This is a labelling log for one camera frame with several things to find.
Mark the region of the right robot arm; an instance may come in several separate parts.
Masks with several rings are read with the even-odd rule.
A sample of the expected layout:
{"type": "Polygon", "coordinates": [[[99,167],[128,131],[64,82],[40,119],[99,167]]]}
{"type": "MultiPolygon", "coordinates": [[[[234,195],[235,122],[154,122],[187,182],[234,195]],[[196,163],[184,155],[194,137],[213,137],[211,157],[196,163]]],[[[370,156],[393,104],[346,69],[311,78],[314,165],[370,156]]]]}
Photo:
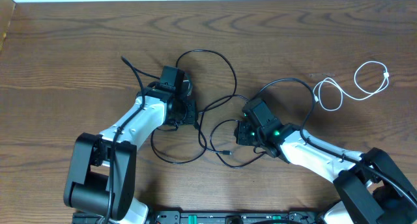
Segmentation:
{"type": "Polygon", "coordinates": [[[331,182],[340,200],[318,223],[414,223],[416,189],[385,151],[346,150],[294,124],[282,124],[264,100],[249,101],[235,130],[237,143],[262,148],[271,158],[299,165],[331,182]]]}

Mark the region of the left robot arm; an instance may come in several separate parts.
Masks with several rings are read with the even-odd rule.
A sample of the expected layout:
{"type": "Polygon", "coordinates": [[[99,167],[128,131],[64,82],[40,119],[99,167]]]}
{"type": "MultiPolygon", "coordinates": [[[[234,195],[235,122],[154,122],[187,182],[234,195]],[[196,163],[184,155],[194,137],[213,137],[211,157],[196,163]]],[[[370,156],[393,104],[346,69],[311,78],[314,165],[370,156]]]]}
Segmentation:
{"type": "Polygon", "coordinates": [[[77,210],[73,223],[148,222],[149,207],[134,197],[137,150],[160,126],[196,122],[191,90],[184,71],[165,66],[115,124],[76,139],[63,195],[64,204],[77,210]]]}

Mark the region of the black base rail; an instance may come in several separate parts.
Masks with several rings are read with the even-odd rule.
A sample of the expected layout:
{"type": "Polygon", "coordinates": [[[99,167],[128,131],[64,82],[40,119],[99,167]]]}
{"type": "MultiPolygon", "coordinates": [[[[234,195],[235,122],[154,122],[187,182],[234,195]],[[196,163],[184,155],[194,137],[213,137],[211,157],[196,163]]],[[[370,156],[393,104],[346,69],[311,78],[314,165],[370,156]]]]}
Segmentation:
{"type": "Polygon", "coordinates": [[[296,223],[323,223],[319,221],[316,212],[179,212],[179,211],[155,211],[148,214],[144,223],[161,224],[194,224],[194,223],[257,223],[266,220],[286,220],[296,223]]]}

